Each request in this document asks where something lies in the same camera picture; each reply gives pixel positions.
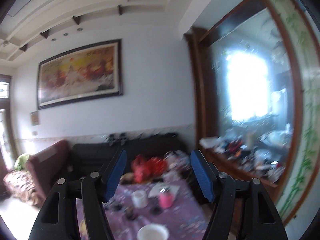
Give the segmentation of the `patterned blanket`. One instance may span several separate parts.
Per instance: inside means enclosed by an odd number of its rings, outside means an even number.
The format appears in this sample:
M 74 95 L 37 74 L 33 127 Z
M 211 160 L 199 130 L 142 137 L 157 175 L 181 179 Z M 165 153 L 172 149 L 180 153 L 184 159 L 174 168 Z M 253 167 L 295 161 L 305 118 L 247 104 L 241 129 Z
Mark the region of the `patterned blanket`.
M 9 193 L 22 202 L 33 206 L 43 203 L 43 199 L 37 192 L 35 182 L 29 171 L 9 172 L 4 177 L 3 182 Z

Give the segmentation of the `green pillow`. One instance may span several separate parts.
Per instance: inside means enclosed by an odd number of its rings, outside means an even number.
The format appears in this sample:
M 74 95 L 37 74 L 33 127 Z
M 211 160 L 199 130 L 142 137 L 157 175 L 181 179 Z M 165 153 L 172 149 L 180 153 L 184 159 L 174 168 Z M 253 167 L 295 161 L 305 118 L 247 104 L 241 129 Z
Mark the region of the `green pillow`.
M 26 153 L 20 155 L 15 161 L 14 170 L 16 171 L 27 170 L 26 163 L 30 158 L 30 156 L 31 156 L 30 154 L 26 154 Z

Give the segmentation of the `dark glass bottle with cork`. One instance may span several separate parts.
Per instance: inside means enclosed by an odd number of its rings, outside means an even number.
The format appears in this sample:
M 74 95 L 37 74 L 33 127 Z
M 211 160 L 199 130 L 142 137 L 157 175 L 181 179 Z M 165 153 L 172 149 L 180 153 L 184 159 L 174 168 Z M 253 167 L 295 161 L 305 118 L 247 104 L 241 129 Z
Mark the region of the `dark glass bottle with cork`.
M 137 218 L 134 207 L 127 207 L 124 211 L 127 220 L 133 221 Z

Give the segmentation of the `black leather sofa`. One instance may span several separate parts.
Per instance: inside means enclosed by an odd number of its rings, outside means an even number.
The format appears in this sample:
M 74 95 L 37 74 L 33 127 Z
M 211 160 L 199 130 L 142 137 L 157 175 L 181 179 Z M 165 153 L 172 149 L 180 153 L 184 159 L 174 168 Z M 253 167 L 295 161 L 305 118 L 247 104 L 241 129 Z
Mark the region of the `black leather sofa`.
M 71 180 L 80 179 L 91 172 L 99 171 L 103 164 L 109 164 L 114 154 L 124 149 L 127 152 L 127 163 L 124 173 L 131 172 L 131 162 L 136 156 L 145 159 L 163 158 L 167 152 L 181 150 L 187 152 L 186 144 L 176 133 L 157 134 L 143 139 L 132 139 L 123 145 L 116 142 L 99 144 L 75 144 L 68 157 L 68 172 Z

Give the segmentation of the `wooden glass door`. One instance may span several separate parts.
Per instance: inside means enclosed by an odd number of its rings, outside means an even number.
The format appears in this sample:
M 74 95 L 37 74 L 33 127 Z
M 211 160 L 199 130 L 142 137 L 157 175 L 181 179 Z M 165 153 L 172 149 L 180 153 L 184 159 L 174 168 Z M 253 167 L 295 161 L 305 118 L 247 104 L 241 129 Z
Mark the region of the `wooden glass door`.
M 1 156 L 7 170 L 14 168 L 18 157 L 11 121 L 11 81 L 11 76 L 1 74 Z

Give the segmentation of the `purple floral tablecloth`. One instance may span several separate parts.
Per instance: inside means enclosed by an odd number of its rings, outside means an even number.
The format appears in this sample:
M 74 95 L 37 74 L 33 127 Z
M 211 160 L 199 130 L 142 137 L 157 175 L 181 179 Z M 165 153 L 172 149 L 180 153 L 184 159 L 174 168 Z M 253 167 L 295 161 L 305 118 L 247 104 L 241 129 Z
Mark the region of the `purple floral tablecloth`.
M 169 239 L 202 239 L 209 218 L 188 183 L 181 179 L 166 184 L 179 187 L 174 203 L 168 209 L 161 208 L 156 197 L 149 198 L 144 208 L 134 207 L 132 194 L 137 190 L 149 193 L 154 183 L 118 185 L 114 197 L 103 204 L 115 239 L 136 239 L 139 229 L 151 223 L 165 226 L 169 230 Z

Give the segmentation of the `white plastic jar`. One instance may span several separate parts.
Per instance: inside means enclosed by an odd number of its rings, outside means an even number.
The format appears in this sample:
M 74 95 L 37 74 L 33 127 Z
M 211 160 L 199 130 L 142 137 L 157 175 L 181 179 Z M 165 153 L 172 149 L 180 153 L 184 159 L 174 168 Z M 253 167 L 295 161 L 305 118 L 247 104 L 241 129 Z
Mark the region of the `white plastic jar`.
M 132 203 L 135 208 L 143 209 L 148 205 L 148 197 L 144 190 L 137 190 L 131 194 Z

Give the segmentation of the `black round device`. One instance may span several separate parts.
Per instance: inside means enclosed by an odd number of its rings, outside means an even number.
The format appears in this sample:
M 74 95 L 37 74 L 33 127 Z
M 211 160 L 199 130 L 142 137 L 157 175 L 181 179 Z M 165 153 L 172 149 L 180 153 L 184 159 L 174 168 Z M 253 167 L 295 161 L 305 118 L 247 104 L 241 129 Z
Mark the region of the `black round device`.
M 159 205 L 155 205 L 153 207 L 150 208 L 150 213 L 153 216 L 158 216 L 163 212 L 163 209 L 159 206 Z

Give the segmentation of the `pink thermos bottle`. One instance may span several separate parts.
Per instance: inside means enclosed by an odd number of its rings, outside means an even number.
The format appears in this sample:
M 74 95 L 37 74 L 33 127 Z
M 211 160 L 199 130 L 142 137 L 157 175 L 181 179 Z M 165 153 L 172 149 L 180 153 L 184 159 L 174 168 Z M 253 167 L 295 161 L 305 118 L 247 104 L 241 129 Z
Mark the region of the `pink thermos bottle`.
M 168 209 L 173 205 L 174 195 L 172 194 L 170 187 L 163 187 L 160 189 L 158 200 L 162 209 Z

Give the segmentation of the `small white bowl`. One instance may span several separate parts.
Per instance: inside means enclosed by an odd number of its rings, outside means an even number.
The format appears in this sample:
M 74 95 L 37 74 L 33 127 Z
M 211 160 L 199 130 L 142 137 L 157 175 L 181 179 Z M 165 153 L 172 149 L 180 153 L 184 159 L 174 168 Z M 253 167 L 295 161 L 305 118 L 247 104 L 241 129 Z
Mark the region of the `small white bowl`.
M 161 224 L 148 224 L 137 232 L 138 240 L 168 240 L 169 230 Z

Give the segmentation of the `red plastic bag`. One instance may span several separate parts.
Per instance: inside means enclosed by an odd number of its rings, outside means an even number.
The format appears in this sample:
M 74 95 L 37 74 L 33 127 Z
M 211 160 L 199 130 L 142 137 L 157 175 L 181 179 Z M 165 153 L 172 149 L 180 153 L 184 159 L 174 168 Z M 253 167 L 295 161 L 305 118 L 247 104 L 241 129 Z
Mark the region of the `red plastic bag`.
M 152 157 L 147 160 L 142 155 L 138 155 L 131 163 L 131 168 L 135 182 L 142 183 L 149 179 L 160 177 L 167 170 L 168 165 L 160 157 Z

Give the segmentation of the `white tissue pack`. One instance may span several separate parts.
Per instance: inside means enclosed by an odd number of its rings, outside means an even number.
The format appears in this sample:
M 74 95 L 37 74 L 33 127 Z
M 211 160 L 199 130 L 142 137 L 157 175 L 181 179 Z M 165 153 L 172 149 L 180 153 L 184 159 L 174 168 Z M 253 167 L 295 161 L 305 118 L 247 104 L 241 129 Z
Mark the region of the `white tissue pack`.
M 149 198 L 158 197 L 160 193 L 171 193 L 175 198 L 179 192 L 180 186 L 168 183 L 156 183 L 148 193 Z

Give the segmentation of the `black clamps on sofa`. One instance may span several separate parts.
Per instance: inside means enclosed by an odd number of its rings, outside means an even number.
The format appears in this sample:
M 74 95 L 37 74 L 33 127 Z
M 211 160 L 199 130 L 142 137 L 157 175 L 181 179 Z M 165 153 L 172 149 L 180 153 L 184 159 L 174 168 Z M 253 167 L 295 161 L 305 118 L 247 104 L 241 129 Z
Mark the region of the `black clamps on sofa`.
M 124 145 L 128 141 L 126 133 L 110 134 L 107 138 L 107 143 L 111 147 L 115 144 Z

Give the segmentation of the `framed horse painting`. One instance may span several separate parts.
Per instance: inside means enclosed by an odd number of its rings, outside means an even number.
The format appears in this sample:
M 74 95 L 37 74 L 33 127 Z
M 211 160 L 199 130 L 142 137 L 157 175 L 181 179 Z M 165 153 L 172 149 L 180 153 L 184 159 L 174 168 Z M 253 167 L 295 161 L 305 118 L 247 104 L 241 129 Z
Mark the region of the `framed horse painting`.
M 123 94 L 121 39 L 81 46 L 39 63 L 37 109 Z

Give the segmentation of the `wall plaque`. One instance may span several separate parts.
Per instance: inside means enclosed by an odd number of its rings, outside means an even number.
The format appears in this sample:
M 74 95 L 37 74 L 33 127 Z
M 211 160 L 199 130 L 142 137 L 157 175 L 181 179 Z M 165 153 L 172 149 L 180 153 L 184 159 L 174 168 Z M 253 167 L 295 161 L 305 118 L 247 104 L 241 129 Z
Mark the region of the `wall plaque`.
M 32 126 L 39 125 L 40 124 L 39 112 L 38 111 L 31 112 L 30 119 L 31 119 Z

